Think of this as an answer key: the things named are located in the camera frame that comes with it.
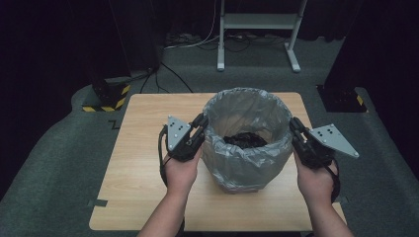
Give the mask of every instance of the white shelf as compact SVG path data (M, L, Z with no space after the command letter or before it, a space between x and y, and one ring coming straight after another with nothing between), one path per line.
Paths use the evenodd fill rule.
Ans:
M292 30L296 14L228 14L225 29L284 29Z

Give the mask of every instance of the trash bin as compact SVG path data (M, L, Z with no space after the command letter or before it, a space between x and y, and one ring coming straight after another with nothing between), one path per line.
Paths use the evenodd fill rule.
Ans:
M209 118L203 160L216 183L228 194L262 190L280 174L293 152L292 114L280 98L254 88L217 93L204 107ZM225 136L251 132L262 147L240 148Z

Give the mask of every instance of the white metal plate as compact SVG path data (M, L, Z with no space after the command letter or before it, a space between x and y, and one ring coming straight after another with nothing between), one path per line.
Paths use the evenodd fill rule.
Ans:
M172 151L190 131L191 126L177 118L169 116L167 123L167 148Z
M310 133L326 147L343 152L354 158L358 158L360 156L360 154L354 149L354 147L352 147L349 141L342 135L333 123L314 128L310 131Z

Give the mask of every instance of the gray carpet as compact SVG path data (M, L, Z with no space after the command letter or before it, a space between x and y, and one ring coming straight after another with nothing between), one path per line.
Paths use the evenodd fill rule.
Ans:
M227 51L225 71L216 71L216 50L196 47L164 52L163 62L194 92L253 87L268 92L301 94L314 127L335 123L361 157L337 156L341 167L340 200L356 236L418 236L419 185L379 119L368 92L357 88L369 112L327 113L315 85L323 84L341 41L298 40L295 54L301 72L293 73L282 44L251 45ZM229 42L230 49L243 47ZM142 93L188 93L169 70L161 67ZM128 96L139 93L144 80L130 83ZM89 219L118 136L126 104L113 113L83 113L89 88L72 99L73 111L39 140L0 203L0 236L134 236L135 231L93 231ZM263 236L262 233L241 233ZM188 233L200 236L199 233ZM265 233L282 236L281 233Z

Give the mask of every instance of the white rack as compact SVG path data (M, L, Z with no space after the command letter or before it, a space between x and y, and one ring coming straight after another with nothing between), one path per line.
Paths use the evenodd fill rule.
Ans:
M301 71L293 46L295 44L296 35L302 21L305 5L307 0L301 0L298 13L296 14L231 14L224 12L224 1L221 0L221 12L219 21L219 45L218 59L216 69L223 71L224 64L224 30L225 29L276 29L276 30L293 30L290 42L284 44L287 55L290 59L294 72Z

